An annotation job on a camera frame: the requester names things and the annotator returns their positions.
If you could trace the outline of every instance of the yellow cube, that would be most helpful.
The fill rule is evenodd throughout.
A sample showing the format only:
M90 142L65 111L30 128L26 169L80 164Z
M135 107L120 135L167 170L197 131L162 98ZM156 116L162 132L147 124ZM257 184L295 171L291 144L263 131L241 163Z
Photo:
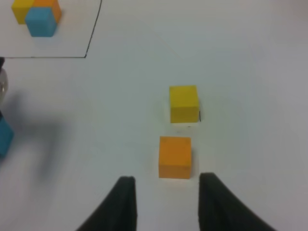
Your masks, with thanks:
M18 24L26 24L25 18L28 11L32 7L34 0L15 0L12 5L12 10L14 12L15 18Z
M196 123L199 120L197 86L171 86L170 122Z

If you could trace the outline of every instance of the white table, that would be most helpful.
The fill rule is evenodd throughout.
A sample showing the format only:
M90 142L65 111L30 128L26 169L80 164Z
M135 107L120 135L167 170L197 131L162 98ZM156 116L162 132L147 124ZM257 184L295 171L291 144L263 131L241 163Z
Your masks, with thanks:
M211 171L272 227L307 230L304 2L104 0L86 59L7 60L0 230L75 231L133 175L139 231L197 231ZM198 87L195 127L166 120L182 84ZM190 180L158 178L161 135L192 138Z

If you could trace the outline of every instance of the black line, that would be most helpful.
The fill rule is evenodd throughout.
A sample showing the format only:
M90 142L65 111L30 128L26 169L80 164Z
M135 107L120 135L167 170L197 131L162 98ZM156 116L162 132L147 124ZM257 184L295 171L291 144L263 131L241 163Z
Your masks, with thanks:
M100 16L100 13L101 13L101 8L102 8L102 3L103 3L103 0L100 0L101 3L100 3L100 7L98 9L98 13L97 13L97 16L96 16L96 20L95 20L95 23L94 23L94 27L93 27L93 30L92 30L92 33L91 33L91 37L90 37L90 41L89 41L89 44L88 44L88 47L87 47L87 51L86 51L86 54L84 56L55 56L55 57L52 57L52 56L29 56L29 57L5 57L6 59L85 59L88 55L88 51L90 49L90 44L92 42L92 38L93 38L93 35L94 35L94 31L95 31L95 28L96 28L96 24L97 24L97 21L98 21L98 18Z

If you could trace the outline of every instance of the block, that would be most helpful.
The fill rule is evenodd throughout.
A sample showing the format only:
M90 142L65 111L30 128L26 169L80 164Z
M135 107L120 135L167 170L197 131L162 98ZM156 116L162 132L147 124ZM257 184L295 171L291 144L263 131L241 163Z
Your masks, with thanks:
M62 11L58 0L34 0L33 7L51 7L56 23L59 23Z
M196 86L171 86L170 122L196 123L199 120L199 100Z
M0 116L0 157L5 157L11 146L14 133L2 115Z
M18 24L26 24L25 18L32 7L34 0L15 0L12 5L12 10Z
M188 137L160 137L159 178L189 179L192 145Z
M26 24L32 37L52 37L57 28L50 7L32 7L26 16Z

